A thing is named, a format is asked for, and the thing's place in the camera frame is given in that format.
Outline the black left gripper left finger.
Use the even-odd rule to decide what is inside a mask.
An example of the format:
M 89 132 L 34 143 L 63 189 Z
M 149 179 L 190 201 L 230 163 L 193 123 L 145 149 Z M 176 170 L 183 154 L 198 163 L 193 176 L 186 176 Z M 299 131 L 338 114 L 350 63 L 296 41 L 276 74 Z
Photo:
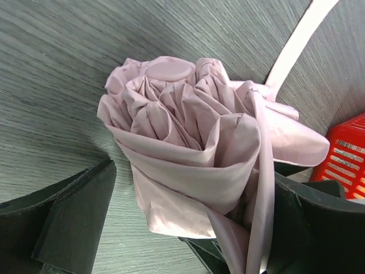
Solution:
M 1 203 L 1 273 L 91 273 L 115 180 L 106 159 Z

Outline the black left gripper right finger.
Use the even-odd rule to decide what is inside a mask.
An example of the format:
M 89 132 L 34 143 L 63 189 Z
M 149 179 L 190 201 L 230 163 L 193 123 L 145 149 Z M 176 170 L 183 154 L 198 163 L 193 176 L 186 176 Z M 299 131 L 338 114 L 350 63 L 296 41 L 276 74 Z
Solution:
M 275 175 L 267 273 L 364 273 L 364 205 L 336 181 L 298 183 Z

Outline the pink and black umbrella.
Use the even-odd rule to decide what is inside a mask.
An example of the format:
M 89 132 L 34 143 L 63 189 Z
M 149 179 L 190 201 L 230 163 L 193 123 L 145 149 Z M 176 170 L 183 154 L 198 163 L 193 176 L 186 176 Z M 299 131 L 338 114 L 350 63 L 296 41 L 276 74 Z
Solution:
M 264 84 L 231 80 L 221 61 L 126 59 L 106 80 L 98 118 L 132 168 L 151 232 L 216 239 L 231 273 L 267 267 L 275 162 L 314 167 L 329 141 L 276 102 L 335 1 L 312 1 Z

